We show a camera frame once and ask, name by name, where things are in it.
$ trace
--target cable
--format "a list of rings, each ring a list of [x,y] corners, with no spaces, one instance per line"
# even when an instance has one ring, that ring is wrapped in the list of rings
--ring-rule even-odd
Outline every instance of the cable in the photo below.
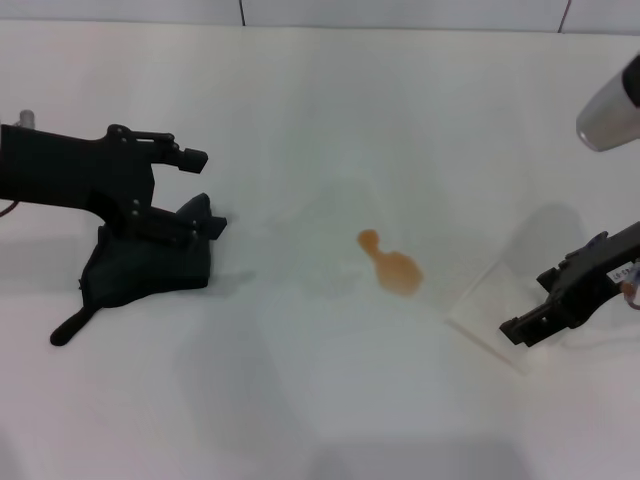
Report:
[[[13,212],[13,210],[18,206],[20,202],[16,201],[13,202],[11,205],[9,205],[7,208],[5,208],[4,210],[2,210],[0,212],[0,218],[4,217],[5,215],[9,215],[11,212]]]

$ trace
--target black fabric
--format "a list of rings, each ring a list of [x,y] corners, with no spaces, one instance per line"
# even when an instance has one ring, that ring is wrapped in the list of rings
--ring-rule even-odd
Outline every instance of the black fabric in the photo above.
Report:
[[[214,218],[205,194],[193,198],[177,215],[189,222]],[[217,224],[219,235],[226,221]],[[51,344],[66,345],[101,308],[120,307],[154,293],[204,288],[210,272],[211,248],[205,235],[194,236],[186,248],[177,248],[120,238],[102,226],[98,245],[80,278],[83,307],[51,334]]]

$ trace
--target spill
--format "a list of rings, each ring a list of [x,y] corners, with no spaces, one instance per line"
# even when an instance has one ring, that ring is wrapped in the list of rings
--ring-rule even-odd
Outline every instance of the spill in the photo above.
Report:
[[[424,276],[416,262],[400,252],[381,252],[380,237],[375,230],[363,230],[358,235],[358,244],[373,261],[378,283],[385,290],[411,296],[420,287]]]

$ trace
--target white tabletop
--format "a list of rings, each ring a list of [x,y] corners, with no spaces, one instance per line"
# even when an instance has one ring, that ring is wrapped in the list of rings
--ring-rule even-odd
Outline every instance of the white tabletop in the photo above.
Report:
[[[574,133],[637,48],[1,22],[4,121],[172,132],[210,160],[156,168],[155,204],[206,192],[232,220],[208,289],[101,311],[64,348],[48,337],[100,221],[0,220],[2,478],[637,479],[640,346],[522,376],[443,321],[545,205],[586,237],[637,220],[640,144],[597,155]],[[365,228],[420,264],[415,298],[379,288]]]

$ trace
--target sticker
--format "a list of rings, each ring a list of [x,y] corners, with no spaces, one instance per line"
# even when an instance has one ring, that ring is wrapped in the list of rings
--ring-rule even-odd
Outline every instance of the sticker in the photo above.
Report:
[[[615,270],[611,270],[609,273],[607,273],[607,277],[609,277],[615,283],[620,283],[622,280],[627,278],[627,275],[629,275],[629,272],[632,268],[633,263],[627,262],[624,265],[619,266]]]

